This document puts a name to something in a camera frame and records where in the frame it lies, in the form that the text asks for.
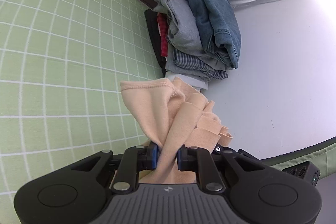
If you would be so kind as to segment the folded black garment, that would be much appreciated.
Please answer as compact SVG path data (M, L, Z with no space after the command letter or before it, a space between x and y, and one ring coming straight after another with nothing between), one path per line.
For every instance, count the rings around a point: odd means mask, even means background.
M161 68L163 76L165 76L166 73L165 65L167 57L161 56L161 37L159 34L159 28L157 22L158 13L151 9L147 9L145 10L144 15L146 19L147 30L149 33L151 45L153 47L157 63Z

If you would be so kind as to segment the folded red garment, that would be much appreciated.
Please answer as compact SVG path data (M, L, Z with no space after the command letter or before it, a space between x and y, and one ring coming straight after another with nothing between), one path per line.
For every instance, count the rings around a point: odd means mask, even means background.
M157 22L158 22L159 34L160 34L160 37L161 37L161 56L167 57L168 56L167 36L168 36L169 26L167 24L166 15L158 13Z

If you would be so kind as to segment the folded blue plaid shirt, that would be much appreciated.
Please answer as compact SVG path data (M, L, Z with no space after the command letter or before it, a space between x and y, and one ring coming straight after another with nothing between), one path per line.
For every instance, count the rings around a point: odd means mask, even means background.
M228 78L226 71L216 70L205 62L201 61L196 56L188 55L187 53L183 53L176 49L174 49L173 55L177 60L178 65L185 65L187 68L195 68L200 70L208 75L211 80L223 80Z

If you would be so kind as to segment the beige long sleeve shirt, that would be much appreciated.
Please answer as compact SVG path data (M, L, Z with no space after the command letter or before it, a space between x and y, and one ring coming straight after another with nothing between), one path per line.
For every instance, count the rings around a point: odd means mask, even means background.
M232 140L228 128L213 113L214 102L178 77L122 81L120 87L124 105L160 150L156 169L142 171L140 183L193 183L193 172L178 170L178 150L185 145L212 152L217 144L225 147Z

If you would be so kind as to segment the folded blue denim jeans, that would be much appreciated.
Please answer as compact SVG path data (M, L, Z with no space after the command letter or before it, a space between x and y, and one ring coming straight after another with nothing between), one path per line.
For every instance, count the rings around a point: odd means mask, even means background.
M228 69L239 65L242 37L228 0L187 0L205 53Z

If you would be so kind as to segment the green grid cutting mat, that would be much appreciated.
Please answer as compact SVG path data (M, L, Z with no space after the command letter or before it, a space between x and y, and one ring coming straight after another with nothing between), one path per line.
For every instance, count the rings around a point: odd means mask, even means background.
M25 182L145 136L120 82L161 71L139 0L1 0L1 207Z

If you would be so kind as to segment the folded white shirt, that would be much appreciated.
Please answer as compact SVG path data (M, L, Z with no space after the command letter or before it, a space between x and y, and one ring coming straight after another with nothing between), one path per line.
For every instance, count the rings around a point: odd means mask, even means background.
M193 88L198 89L198 90L207 90L209 88L209 82L207 80L200 79L199 77L182 75L182 74L173 73L170 71L165 73L165 77L171 81L175 79L176 77L178 77L181 80L183 80L185 83L191 85Z

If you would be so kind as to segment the folded grey sweatshirt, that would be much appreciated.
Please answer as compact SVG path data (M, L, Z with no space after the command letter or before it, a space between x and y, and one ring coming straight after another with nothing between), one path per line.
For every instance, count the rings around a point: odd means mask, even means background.
M175 49L201 60L207 58L187 0L159 0L154 11L167 15L168 39Z

